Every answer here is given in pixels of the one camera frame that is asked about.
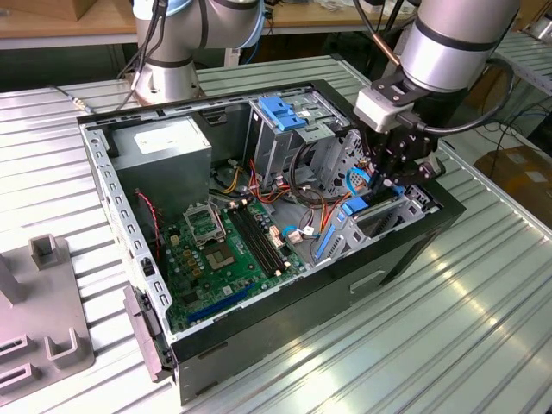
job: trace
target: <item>ram slot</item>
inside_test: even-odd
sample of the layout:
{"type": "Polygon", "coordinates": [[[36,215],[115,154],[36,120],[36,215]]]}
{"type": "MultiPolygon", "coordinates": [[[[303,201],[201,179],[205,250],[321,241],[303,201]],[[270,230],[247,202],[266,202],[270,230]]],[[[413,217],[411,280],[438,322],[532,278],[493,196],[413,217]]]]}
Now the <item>ram slot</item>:
{"type": "Polygon", "coordinates": [[[255,219],[251,216],[249,211],[242,210],[241,214],[243,216],[243,219],[248,224],[248,226],[254,230],[255,234],[259,238],[260,242],[262,243],[264,249],[267,251],[268,254],[270,254],[270,257],[273,261],[273,264],[278,268],[278,270],[284,270],[284,261],[279,256],[278,252],[274,248],[273,244],[265,237],[265,234],[257,227],[257,222],[255,219]]]}
{"type": "Polygon", "coordinates": [[[229,217],[268,277],[272,277],[277,270],[285,269],[284,262],[270,245],[265,235],[257,228],[254,219],[247,211],[235,210],[232,211],[229,217]]]}

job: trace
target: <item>metal workbench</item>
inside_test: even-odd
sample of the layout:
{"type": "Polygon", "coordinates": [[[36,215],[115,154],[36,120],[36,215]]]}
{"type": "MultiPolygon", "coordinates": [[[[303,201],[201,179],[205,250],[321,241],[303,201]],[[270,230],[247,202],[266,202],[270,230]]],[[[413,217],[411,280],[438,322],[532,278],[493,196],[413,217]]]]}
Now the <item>metal workbench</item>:
{"type": "Polygon", "coordinates": [[[552,95],[552,45],[522,32],[508,33],[495,53],[528,84],[552,95]]]}
{"type": "MultiPolygon", "coordinates": [[[[201,71],[209,94],[324,78],[354,101],[365,81],[330,57],[201,71]]],[[[69,87],[112,110],[123,82],[69,87]]],[[[96,363],[3,408],[178,412],[154,384],[122,305],[127,279],[100,208],[72,104],[0,95],[0,251],[64,235],[96,363]]],[[[552,403],[550,231],[443,148],[441,184],[466,213],[398,280],[185,407],[189,412],[537,412],[552,403]]]]}

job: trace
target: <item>red cable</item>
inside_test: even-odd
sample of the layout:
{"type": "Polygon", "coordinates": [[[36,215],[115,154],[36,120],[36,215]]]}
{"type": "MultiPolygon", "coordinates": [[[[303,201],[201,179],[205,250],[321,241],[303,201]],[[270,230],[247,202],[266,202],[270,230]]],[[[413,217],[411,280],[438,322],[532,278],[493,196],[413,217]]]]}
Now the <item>red cable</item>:
{"type": "Polygon", "coordinates": [[[157,224],[157,216],[155,215],[155,208],[154,205],[149,201],[149,198],[144,196],[141,192],[136,192],[136,195],[140,197],[144,202],[147,204],[147,207],[149,207],[149,210],[152,213],[152,217],[154,218],[154,227],[155,227],[155,247],[157,248],[156,256],[157,260],[160,258],[160,232],[159,232],[159,225],[157,224]]]}
{"type": "Polygon", "coordinates": [[[326,217],[324,218],[323,220],[323,229],[326,227],[326,224],[328,224],[328,220],[329,218],[331,217],[331,213],[334,212],[334,210],[336,209],[337,205],[342,203],[343,201],[345,201],[349,196],[351,195],[350,192],[348,192],[347,194],[345,194],[343,197],[341,197],[339,200],[336,201],[336,203],[332,206],[332,208],[329,210],[328,214],[326,215],[326,217]]]}

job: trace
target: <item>blue drive bay latch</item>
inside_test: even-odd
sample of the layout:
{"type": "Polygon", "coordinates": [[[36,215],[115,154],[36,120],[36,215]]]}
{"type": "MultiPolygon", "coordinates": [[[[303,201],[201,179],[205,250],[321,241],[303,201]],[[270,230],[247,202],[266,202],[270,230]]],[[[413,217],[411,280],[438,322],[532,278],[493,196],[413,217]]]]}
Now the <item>blue drive bay latch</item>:
{"type": "Polygon", "coordinates": [[[285,103],[281,97],[260,97],[259,105],[280,131],[301,128],[307,124],[307,121],[298,117],[292,111],[291,105],[285,103]]]}

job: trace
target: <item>gray plastic holder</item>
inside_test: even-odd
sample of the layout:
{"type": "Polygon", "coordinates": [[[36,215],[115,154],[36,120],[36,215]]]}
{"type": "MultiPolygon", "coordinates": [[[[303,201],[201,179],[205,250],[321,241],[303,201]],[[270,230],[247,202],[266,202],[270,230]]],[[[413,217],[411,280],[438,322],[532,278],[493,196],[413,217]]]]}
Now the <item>gray plastic holder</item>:
{"type": "Polygon", "coordinates": [[[52,235],[0,254],[0,406],[94,362],[67,242],[52,235]]]}

